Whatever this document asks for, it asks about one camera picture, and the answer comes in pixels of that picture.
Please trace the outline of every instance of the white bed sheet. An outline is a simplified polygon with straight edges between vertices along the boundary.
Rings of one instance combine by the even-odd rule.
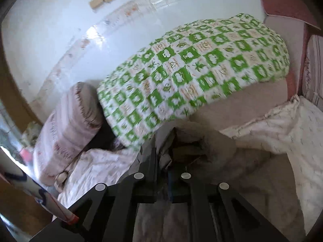
[[[323,113],[303,97],[294,96],[262,118],[221,133],[235,138],[237,147],[288,154],[308,233],[323,209]],[[115,184],[136,156],[127,149],[83,153],[58,200],[70,207],[97,183]]]

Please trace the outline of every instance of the bed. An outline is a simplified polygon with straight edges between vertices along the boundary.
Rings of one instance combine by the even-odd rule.
[[[304,19],[270,15],[265,19],[265,24],[278,32],[286,42],[291,63],[288,75],[277,81],[253,84],[232,93],[227,99],[205,105],[191,115],[189,120],[235,139],[238,148],[271,152],[275,155],[272,163],[275,163],[275,159],[288,158],[291,171],[288,165],[285,168],[279,167],[279,163],[275,168],[286,175],[290,172],[286,177],[289,179],[286,185],[290,190],[284,188],[283,194],[276,190],[280,201],[276,205],[279,206],[273,206],[270,210],[277,214],[266,217],[290,241],[302,241],[323,209],[323,113],[319,109],[321,102],[317,100],[321,92],[316,92],[315,97],[307,99],[301,96],[303,80],[307,83],[306,88],[311,90],[311,96],[313,91],[320,90],[317,86],[309,86],[311,81],[309,82],[308,70],[311,70],[313,63],[309,64],[306,59],[315,59],[311,55],[315,50],[307,50],[311,28]],[[313,67],[314,70],[320,68],[317,63],[316,66],[318,67]],[[132,149],[114,152],[91,149],[83,152],[69,172],[59,201],[70,207],[97,183],[113,185],[120,177],[136,172],[137,154]],[[259,170],[269,172],[264,167]],[[270,174],[264,175],[263,180],[266,176],[275,179]],[[253,198],[250,198],[251,204],[259,207],[253,203]],[[286,203],[289,199],[296,201],[292,209]],[[185,206],[172,206],[163,200],[154,205],[141,206],[136,219],[134,241],[185,241],[171,227],[162,224],[164,220],[176,218],[179,226],[184,228],[187,223],[179,214],[183,212],[183,207]]]

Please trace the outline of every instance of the striped cushion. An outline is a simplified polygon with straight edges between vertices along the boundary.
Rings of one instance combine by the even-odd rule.
[[[303,95],[323,111],[323,37],[312,35],[303,75]]]
[[[103,122],[95,88],[78,82],[61,98],[45,122],[33,160],[35,175],[47,186],[84,149]]]

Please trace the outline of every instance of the rolled blanket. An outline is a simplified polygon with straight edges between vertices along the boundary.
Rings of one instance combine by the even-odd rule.
[[[98,96],[114,134],[123,145],[138,149],[163,121],[185,118],[207,103],[288,71],[281,36],[251,15],[238,14],[168,31],[108,75]]]

